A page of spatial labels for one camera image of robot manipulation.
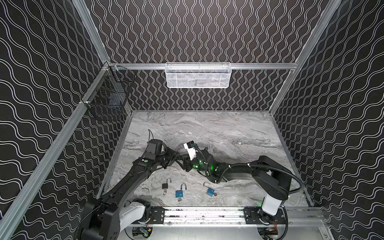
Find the black padlock with key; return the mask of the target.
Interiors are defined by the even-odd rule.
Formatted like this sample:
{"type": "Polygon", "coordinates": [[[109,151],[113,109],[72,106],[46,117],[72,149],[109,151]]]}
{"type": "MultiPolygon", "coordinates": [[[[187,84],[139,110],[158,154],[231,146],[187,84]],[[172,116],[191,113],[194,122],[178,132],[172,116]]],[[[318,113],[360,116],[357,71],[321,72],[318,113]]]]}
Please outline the black padlock with key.
{"type": "Polygon", "coordinates": [[[167,194],[168,188],[169,188],[169,183],[172,182],[171,178],[167,178],[166,182],[162,184],[162,189],[163,189],[163,195],[165,196],[167,194]]]}

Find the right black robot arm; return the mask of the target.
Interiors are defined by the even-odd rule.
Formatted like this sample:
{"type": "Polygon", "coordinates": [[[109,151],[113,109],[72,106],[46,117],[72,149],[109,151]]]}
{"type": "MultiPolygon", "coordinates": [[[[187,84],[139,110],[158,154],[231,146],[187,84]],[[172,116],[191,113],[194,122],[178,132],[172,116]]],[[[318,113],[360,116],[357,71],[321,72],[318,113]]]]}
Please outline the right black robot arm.
{"type": "Polygon", "coordinates": [[[289,169],[267,156],[259,156],[250,163],[228,164],[218,162],[207,149],[201,150],[196,144],[187,146],[187,155],[182,155],[182,168],[202,173],[209,182],[219,184],[223,180],[254,180],[266,192],[261,215],[275,216],[291,194],[304,188],[302,180],[289,169]]]}

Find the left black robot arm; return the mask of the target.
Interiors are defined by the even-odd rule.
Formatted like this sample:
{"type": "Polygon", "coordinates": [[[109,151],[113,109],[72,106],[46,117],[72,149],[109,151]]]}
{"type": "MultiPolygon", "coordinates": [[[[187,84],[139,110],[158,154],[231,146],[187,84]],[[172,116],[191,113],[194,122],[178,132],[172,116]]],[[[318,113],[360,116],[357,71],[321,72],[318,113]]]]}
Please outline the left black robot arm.
{"type": "Polygon", "coordinates": [[[98,199],[91,198],[85,204],[75,239],[117,240],[120,232],[130,225],[124,220],[123,212],[141,212],[133,216],[131,222],[149,220],[150,204],[140,200],[125,206],[127,199],[158,167],[166,169],[179,156],[178,151],[167,147],[163,141],[149,140],[143,155],[133,161],[126,176],[106,194],[98,199]]]}

